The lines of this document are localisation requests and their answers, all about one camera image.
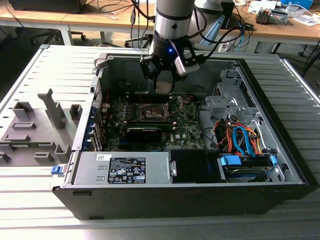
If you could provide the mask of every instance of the screw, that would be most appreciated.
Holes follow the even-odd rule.
[[[170,170],[170,175],[173,176],[173,177],[176,176],[176,171],[173,170],[173,169],[171,169],[171,170]]]

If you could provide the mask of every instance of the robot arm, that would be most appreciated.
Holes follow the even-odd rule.
[[[183,81],[200,68],[199,56],[187,35],[194,3],[195,0],[157,1],[152,53],[140,61],[144,76],[154,81],[154,88],[161,71],[171,72],[173,90],[176,81]]]

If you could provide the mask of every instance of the open computer chassis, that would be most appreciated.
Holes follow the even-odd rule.
[[[318,187],[243,59],[212,57],[170,94],[153,90],[137,54],[98,61],[52,189],[76,218],[263,214]]]

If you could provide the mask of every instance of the paper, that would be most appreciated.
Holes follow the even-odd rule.
[[[312,16],[308,16],[308,15],[298,16],[296,18],[293,18],[293,20],[301,24],[307,25],[309,27],[319,23],[317,19],[314,19]]]
[[[277,4],[277,1],[268,1],[268,0],[252,1],[248,8],[248,13],[258,14],[261,8],[274,10],[276,7],[276,4]]]

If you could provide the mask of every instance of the yellow wire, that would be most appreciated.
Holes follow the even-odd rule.
[[[260,148],[260,144],[259,144],[259,138],[256,139],[256,142],[257,142],[257,147],[258,147],[258,151],[261,155],[263,155],[262,151],[261,151],[261,148]]]

